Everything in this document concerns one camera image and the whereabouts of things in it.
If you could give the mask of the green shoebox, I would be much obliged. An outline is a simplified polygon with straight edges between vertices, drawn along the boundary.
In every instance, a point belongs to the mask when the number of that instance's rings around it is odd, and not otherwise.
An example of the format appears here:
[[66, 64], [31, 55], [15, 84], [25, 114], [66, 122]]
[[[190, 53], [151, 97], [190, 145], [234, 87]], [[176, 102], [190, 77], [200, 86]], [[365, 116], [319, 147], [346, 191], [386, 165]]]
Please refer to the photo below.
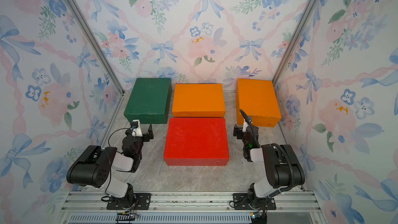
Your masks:
[[170, 78], [138, 78], [127, 102], [124, 116], [141, 124], [167, 124], [172, 95]]

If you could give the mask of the red shoebox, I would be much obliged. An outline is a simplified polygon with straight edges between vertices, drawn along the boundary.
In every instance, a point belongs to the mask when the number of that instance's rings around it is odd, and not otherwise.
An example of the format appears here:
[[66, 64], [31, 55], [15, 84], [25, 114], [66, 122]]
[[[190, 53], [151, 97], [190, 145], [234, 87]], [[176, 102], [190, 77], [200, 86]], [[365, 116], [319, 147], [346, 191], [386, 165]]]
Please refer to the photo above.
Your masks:
[[224, 118], [171, 118], [164, 161], [168, 166], [224, 167], [230, 159]]

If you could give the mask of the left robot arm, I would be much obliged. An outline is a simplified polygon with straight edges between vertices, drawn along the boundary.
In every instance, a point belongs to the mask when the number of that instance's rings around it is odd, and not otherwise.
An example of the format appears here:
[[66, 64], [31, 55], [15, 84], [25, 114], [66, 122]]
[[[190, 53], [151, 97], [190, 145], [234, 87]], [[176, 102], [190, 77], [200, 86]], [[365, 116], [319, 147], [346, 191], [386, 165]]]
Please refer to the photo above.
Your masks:
[[143, 133], [140, 121], [134, 120], [130, 128], [125, 128], [125, 134], [122, 152], [117, 147], [90, 145], [72, 164], [66, 176], [70, 184], [100, 189], [105, 194], [102, 201], [108, 203], [108, 209], [132, 209], [140, 203], [133, 186], [113, 177], [112, 171], [137, 171], [144, 143], [154, 139], [152, 125], [147, 133]]

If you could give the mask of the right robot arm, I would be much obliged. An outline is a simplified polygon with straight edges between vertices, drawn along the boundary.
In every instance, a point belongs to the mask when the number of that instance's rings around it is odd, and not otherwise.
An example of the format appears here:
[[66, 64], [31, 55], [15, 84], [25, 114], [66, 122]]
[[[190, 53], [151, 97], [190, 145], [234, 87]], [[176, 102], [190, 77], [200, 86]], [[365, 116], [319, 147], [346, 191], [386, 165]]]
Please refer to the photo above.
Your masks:
[[264, 208], [275, 196], [305, 183], [304, 170], [290, 145], [260, 145], [259, 128], [252, 125], [236, 124], [233, 136], [243, 142], [244, 158], [265, 168], [265, 177], [250, 185], [245, 206]]

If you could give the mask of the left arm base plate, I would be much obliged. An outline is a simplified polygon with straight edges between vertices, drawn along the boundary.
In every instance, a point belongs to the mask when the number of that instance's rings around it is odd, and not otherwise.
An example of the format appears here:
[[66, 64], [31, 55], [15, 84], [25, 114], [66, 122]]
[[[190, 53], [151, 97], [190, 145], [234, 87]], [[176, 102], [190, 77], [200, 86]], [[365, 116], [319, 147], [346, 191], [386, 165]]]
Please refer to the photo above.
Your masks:
[[111, 197], [108, 200], [107, 210], [149, 210], [151, 193], [134, 193], [124, 198]]

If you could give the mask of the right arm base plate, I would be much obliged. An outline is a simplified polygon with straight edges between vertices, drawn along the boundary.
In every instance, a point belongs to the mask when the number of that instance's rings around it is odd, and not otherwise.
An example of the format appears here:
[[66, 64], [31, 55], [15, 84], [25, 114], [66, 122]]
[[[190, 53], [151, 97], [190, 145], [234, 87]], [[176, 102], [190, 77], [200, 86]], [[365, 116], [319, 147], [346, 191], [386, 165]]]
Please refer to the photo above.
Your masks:
[[235, 210], [251, 210], [259, 211], [265, 209], [266, 211], [276, 210], [274, 199], [270, 198], [253, 198], [250, 199], [248, 193], [234, 193], [233, 200], [229, 202], [231, 208]]

